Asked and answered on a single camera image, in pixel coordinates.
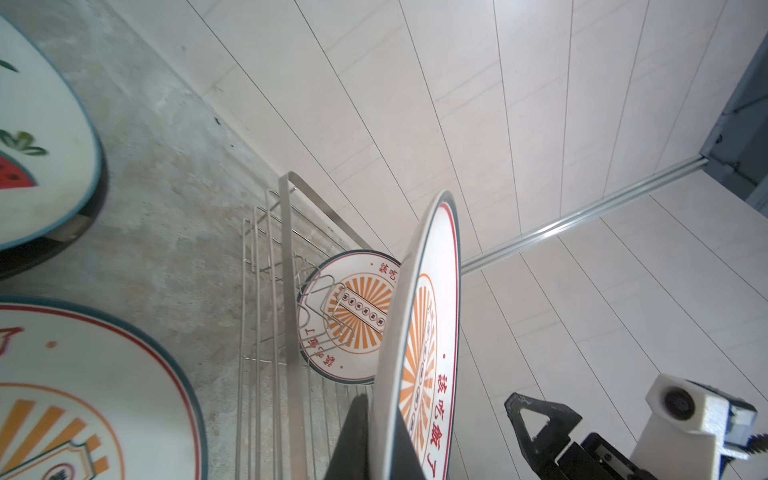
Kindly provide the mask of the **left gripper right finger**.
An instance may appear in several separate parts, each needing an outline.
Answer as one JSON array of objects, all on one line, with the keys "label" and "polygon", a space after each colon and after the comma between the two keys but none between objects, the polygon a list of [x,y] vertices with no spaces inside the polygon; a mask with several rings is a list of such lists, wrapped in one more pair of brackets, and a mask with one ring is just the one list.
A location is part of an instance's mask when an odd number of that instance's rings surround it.
[{"label": "left gripper right finger", "polygon": [[424,472],[403,419],[395,420],[389,478],[424,480]]}]

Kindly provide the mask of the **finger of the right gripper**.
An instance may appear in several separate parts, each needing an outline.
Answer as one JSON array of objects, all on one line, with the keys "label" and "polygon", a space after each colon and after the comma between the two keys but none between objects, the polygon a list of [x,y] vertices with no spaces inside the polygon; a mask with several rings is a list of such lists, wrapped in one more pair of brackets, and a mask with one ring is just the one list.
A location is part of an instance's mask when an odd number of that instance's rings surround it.
[{"label": "finger of the right gripper", "polygon": [[[582,416],[565,404],[512,393],[504,403],[507,417],[514,429],[518,446],[531,470],[540,479],[568,479],[557,464],[561,452],[570,446],[570,433],[582,421]],[[527,427],[523,412],[546,418],[535,434]]]}]

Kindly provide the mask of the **dark rimmed cream plate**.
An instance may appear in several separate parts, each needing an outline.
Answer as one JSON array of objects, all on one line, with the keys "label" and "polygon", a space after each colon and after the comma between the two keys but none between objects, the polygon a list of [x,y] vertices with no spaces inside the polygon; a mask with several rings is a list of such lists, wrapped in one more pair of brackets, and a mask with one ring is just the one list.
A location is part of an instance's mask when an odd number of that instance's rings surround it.
[{"label": "dark rimmed cream plate", "polygon": [[49,233],[1,251],[1,279],[5,280],[58,255],[79,239],[95,222],[109,191],[109,170],[105,151],[101,173],[91,198],[69,220]]}]

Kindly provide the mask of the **white watermelon pattern plate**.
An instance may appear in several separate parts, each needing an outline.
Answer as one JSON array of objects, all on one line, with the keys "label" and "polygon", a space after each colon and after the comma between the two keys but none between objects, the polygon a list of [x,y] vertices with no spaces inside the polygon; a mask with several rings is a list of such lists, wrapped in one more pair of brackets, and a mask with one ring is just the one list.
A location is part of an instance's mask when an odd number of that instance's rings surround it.
[{"label": "white watermelon pattern plate", "polygon": [[48,234],[92,198],[97,133],[71,86],[9,20],[1,21],[1,247]]}]

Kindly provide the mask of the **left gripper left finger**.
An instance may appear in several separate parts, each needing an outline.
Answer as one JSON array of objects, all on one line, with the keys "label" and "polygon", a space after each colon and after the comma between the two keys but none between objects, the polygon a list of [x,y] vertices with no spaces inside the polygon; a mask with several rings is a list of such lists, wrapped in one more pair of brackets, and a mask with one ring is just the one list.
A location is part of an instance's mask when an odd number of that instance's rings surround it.
[{"label": "left gripper left finger", "polygon": [[368,466],[368,396],[356,396],[347,412],[325,480],[364,480]]}]

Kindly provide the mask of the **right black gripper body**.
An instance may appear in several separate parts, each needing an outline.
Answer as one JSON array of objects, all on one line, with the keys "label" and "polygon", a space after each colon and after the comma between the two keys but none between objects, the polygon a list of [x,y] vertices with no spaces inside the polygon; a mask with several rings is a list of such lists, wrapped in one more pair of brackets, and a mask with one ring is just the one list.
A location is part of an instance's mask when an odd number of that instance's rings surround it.
[{"label": "right black gripper body", "polygon": [[656,480],[595,432],[581,444],[572,443],[561,455],[558,466],[567,479]]}]

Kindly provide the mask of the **brown patterned plate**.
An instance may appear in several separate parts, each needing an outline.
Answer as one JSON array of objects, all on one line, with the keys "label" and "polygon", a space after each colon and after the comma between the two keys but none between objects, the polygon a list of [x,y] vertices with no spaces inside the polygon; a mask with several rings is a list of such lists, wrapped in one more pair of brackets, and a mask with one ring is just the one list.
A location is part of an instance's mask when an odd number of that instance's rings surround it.
[{"label": "brown patterned plate", "polygon": [[140,328],[71,302],[1,299],[5,479],[205,479],[200,404]]},{"label": "brown patterned plate", "polygon": [[412,236],[380,350],[369,424],[369,475],[390,479],[395,420],[403,419],[425,479],[448,475],[458,383],[460,239],[443,190]]}]

